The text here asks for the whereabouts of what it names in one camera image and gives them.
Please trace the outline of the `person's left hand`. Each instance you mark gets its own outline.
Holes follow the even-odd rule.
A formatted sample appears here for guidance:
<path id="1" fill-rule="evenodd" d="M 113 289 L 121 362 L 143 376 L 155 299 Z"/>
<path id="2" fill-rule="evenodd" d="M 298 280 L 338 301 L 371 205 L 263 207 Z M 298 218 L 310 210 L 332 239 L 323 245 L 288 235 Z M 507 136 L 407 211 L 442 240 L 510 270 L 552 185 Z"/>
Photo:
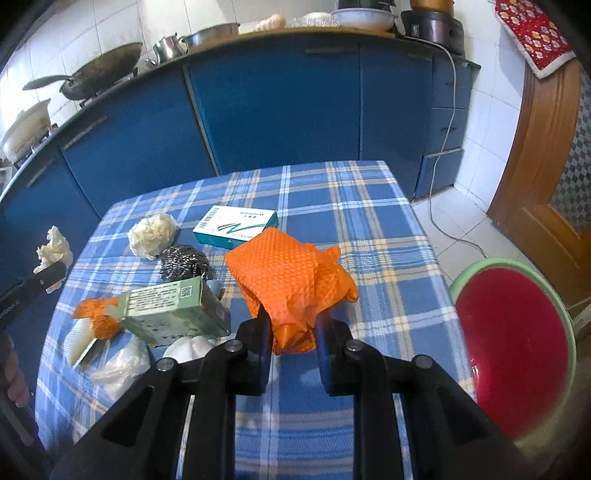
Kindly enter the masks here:
<path id="1" fill-rule="evenodd" d="M 7 381 L 8 398 L 18 408 L 23 408 L 29 402 L 30 391 L 19 366 L 14 343 L 6 334 L 1 335 L 1 372 Z"/>

